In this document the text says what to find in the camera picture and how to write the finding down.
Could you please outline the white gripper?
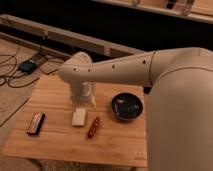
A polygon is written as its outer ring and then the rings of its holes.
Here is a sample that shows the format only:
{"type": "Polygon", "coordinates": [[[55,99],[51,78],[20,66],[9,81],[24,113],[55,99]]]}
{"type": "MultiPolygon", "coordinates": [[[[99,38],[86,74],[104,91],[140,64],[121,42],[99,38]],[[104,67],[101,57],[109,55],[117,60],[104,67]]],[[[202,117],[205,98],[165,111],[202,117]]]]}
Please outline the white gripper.
{"type": "Polygon", "coordinates": [[[71,84],[70,90],[71,100],[75,107],[96,107],[94,83],[71,84]]]}

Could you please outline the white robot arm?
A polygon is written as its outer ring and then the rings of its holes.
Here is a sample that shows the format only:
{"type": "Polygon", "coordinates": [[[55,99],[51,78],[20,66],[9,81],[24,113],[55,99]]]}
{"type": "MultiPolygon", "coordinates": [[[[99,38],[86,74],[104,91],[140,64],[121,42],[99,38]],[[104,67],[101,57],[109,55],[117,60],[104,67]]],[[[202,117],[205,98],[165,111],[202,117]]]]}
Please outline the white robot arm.
{"type": "Polygon", "coordinates": [[[156,50],[94,63],[78,52],[61,65],[73,96],[94,82],[151,89],[146,114],[149,171],[213,171],[213,51],[156,50]]]}

